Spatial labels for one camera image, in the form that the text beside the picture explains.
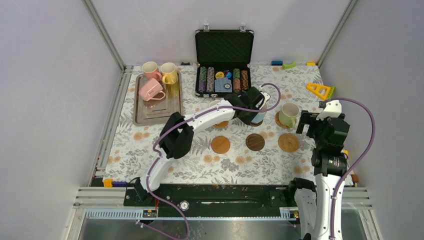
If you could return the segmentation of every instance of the metal tray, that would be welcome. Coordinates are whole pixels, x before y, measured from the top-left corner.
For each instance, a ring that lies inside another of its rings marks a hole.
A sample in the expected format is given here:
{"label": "metal tray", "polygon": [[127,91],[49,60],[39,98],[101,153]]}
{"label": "metal tray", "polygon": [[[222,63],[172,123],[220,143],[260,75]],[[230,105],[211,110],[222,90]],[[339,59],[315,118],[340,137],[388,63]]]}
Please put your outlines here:
{"label": "metal tray", "polygon": [[181,73],[178,71],[178,81],[175,84],[163,84],[166,90],[165,98],[161,100],[144,101],[139,96],[139,91],[148,79],[140,74],[136,79],[136,91],[134,98],[134,113],[132,121],[136,126],[148,126],[154,124],[164,124],[168,121],[171,114],[179,112],[183,113],[183,91],[181,82]]}

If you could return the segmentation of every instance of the blue toy block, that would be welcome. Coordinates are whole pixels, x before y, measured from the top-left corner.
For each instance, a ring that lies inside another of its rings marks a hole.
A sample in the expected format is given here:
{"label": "blue toy block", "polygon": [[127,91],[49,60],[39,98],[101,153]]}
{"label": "blue toy block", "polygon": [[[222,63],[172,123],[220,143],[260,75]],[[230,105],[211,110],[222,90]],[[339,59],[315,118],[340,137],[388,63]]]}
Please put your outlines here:
{"label": "blue toy block", "polygon": [[112,186],[125,188],[128,185],[126,181],[113,181]]}
{"label": "blue toy block", "polygon": [[271,66],[282,66],[283,65],[283,61],[272,61],[271,62]]}

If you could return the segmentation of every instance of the blue cup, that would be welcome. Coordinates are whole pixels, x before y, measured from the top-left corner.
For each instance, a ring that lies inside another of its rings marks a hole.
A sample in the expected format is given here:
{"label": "blue cup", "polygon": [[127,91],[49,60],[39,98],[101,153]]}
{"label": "blue cup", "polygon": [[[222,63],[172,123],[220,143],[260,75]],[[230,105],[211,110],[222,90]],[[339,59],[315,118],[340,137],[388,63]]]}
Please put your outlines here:
{"label": "blue cup", "polygon": [[[265,105],[262,107],[262,110],[267,110],[268,109],[268,104],[265,102]],[[253,120],[251,121],[253,124],[258,124],[260,122],[262,122],[265,118],[265,114],[267,112],[260,112],[258,113]]]}

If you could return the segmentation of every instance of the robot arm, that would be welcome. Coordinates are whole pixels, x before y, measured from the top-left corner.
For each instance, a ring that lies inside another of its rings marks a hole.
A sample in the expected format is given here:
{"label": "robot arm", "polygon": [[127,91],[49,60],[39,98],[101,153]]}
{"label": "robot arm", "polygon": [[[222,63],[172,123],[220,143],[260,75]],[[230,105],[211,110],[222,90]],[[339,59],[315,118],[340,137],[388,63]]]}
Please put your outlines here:
{"label": "robot arm", "polygon": [[[343,143],[349,131],[344,121],[342,106],[338,100],[320,103],[321,113],[302,111],[296,133],[301,134],[309,125],[307,136],[315,141],[311,162],[314,166],[316,188],[312,181],[295,178],[289,190],[299,208],[300,224],[304,239],[328,240],[330,238],[331,202],[333,190],[347,171],[347,160],[342,154]],[[345,182],[338,190],[334,215],[334,232],[342,240],[341,215],[342,192]]]}
{"label": "robot arm", "polygon": [[[150,172],[150,190],[154,191],[158,189],[172,163],[190,151],[193,137],[196,134],[215,124],[230,121],[234,118],[239,118],[243,123],[249,125],[258,114],[257,112],[234,110],[231,108],[219,109],[220,106],[260,110],[269,99],[270,96],[266,92],[252,87],[240,97],[234,93],[229,94],[216,105],[190,115],[182,116],[179,112],[173,113],[160,133],[161,136],[175,125],[189,119],[192,120],[174,129],[159,142],[161,158]],[[148,189],[146,179],[147,174],[144,174],[140,178],[141,185],[145,190]]]}

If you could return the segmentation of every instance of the yellow mug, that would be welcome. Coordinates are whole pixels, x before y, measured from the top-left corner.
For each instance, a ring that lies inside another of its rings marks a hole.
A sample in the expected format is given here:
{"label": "yellow mug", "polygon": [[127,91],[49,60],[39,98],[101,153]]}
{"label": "yellow mug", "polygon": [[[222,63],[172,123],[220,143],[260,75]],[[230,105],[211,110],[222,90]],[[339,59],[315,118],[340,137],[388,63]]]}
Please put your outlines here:
{"label": "yellow mug", "polygon": [[175,84],[177,82],[177,67],[172,62],[167,62],[160,67],[162,82],[164,84]]}

